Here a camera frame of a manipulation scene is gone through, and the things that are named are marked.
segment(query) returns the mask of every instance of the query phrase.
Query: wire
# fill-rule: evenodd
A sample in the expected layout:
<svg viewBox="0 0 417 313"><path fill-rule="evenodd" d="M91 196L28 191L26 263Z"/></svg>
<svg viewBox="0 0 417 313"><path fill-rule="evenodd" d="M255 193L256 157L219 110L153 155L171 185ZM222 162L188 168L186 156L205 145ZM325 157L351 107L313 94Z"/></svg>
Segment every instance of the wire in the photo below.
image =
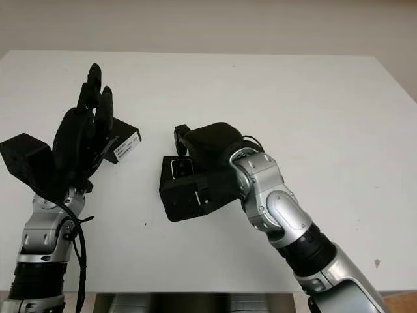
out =
<svg viewBox="0 0 417 313"><path fill-rule="evenodd" d="M85 300L85 279L87 278L87 253L85 250L85 238L83 233L83 228L81 227L81 223L85 222L85 220L78 220L78 217L71 211L69 207L65 204L60 202L54 202L54 204L58 205L62 210L65 211L66 214L69 215L71 220L74 223L75 227L75 236L79 236L79 245L81 249L81 254L78 253L78 249L75 245L75 237L73 237L72 242L74 244L74 250L76 251L78 263L79 263L79 282L78 282L78 294L77 294L77 305L76 305L76 313L80 313L81 309L84 304Z"/></svg>
<svg viewBox="0 0 417 313"><path fill-rule="evenodd" d="M258 146L259 146L259 147L260 147L263 151L265 151L265 150L263 149L263 147L262 147L261 143L259 142L259 140L258 140L258 139L256 139L255 137L250 136L250 135L245 135L245 136L243 136L243 138L250 138L250 139L252 139L254 142L256 142L256 143L258 144Z"/></svg>

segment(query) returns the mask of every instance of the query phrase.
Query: robot forearm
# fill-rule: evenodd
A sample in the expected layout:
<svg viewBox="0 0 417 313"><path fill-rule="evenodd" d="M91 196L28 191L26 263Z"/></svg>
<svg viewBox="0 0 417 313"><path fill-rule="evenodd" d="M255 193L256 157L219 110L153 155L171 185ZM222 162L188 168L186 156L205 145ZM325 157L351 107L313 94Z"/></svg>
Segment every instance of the robot forearm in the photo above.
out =
<svg viewBox="0 0 417 313"><path fill-rule="evenodd" d="M84 194L71 188L66 206L78 216ZM25 225L22 247L8 299L0 313L62 312L63 277L70 259L74 224L54 203L35 195L33 214Z"/></svg>
<svg viewBox="0 0 417 313"><path fill-rule="evenodd" d="M246 156L239 158L242 152ZM311 296L312 312L388 312L365 276L298 205L274 159L265 153L237 151L231 164L240 189L246 192L243 206L249 221L267 234L293 269Z"/></svg>

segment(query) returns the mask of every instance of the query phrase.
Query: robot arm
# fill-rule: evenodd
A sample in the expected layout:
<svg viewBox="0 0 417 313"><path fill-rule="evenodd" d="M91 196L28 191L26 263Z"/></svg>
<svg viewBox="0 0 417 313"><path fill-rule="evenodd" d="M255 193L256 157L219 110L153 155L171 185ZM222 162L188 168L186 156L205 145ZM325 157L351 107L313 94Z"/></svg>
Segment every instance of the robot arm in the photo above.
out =
<svg viewBox="0 0 417 313"><path fill-rule="evenodd" d="M76 312L81 311L87 258L80 226L83 221L78 216L84 208L85 193L93 189L89 178L116 140L113 124L122 123L113 120L111 89L100 90L101 70L93 64L78 104L65 114L52 149L28 134L0 143L9 172L35 191L14 282L0 313L62 312L63 277L72 244L80 265ZM75 246L77 235L80 252Z"/></svg>
<svg viewBox="0 0 417 313"><path fill-rule="evenodd" d="M273 158L243 148L231 156L230 164L244 192L248 220L286 259L311 296L312 312L388 312L366 277L301 209Z"/></svg>
<svg viewBox="0 0 417 313"><path fill-rule="evenodd" d="M239 198L250 223L266 233L310 295L313 313L388 312L365 276L301 209L259 143L245 140L225 123L197 130L176 127L175 142L180 158L164 158L160 183L170 220L202 216ZM170 166L172 177L167 174ZM227 183L212 181L213 173Z"/></svg>

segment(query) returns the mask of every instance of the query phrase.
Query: white table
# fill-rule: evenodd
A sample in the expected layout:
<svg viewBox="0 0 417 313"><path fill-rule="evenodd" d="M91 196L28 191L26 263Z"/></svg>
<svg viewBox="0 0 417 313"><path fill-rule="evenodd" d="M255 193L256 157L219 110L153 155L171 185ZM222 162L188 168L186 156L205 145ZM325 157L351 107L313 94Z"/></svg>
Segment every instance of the white table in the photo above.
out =
<svg viewBox="0 0 417 313"><path fill-rule="evenodd" d="M0 61L0 140L27 132L51 144L93 62L115 116L143 141L91 179L87 291L300 290L239 202L166 218L158 185L162 157L175 155L173 127L216 121L261 140L302 207L377 289L417 288L417 106L376 59L14 51ZM0 162L0 290L32 195ZM65 279L76 290L74 257Z"/></svg>

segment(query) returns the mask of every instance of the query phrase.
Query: sticker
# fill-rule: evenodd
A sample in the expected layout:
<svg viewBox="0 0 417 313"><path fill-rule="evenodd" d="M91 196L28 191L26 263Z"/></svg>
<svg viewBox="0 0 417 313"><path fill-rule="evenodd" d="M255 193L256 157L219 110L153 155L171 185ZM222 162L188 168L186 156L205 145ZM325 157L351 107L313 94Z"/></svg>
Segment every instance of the sticker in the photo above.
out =
<svg viewBox="0 0 417 313"><path fill-rule="evenodd" d="M139 134L134 132L128 139L126 139L113 151L117 161L120 161L125 155L127 155L128 152L136 147L139 142Z"/></svg>

